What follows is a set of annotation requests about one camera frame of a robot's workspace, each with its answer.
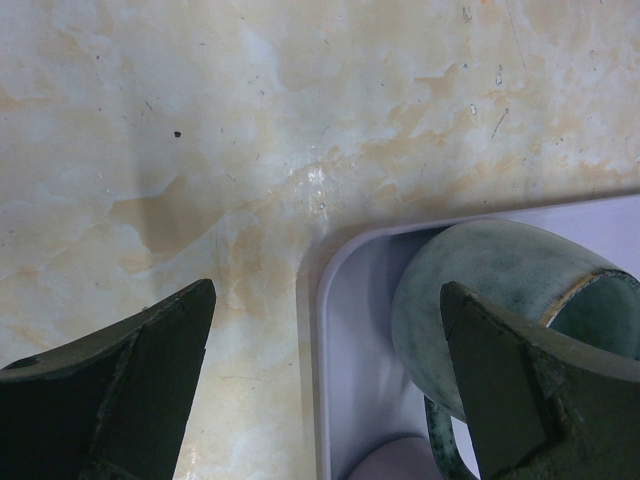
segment marble surface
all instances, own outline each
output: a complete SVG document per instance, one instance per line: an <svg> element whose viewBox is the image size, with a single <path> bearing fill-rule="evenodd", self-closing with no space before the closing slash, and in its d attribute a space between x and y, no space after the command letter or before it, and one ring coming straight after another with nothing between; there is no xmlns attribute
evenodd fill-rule
<svg viewBox="0 0 640 480"><path fill-rule="evenodd" d="M314 477L314 294L357 233L640 190L633 0L5 1L0 25L0 361L212 278L176 479Z"/></svg>

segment ceramic cup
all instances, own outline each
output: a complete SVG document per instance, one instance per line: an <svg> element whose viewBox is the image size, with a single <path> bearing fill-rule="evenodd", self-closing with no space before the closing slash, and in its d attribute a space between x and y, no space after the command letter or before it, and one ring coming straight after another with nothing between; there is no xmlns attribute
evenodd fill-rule
<svg viewBox="0 0 640 480"><path fill-rule="evenodd" d="M393 300L392 337L423 393L464 421L440 317L440 288L457 281L535 323L640 358L640 284L595 253L505 220L450 227L413 258Z"/></svg>

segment plastic tray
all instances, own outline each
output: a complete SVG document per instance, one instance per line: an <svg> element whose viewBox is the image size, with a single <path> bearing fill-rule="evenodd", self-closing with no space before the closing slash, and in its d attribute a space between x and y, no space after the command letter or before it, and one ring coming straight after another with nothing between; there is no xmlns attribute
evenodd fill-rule
<svg viewBox="0 0 640 480"><path fill-rule="evenodd" d="M423 396L391 343L391 302L402 272L430 238L478 218L543 228L640 277L640 195L385 228L353 238L327 266L318 292L322 479L346 478L390 440L427 437ZM461 454L477 473L465 428L454 422Z"/></svg>

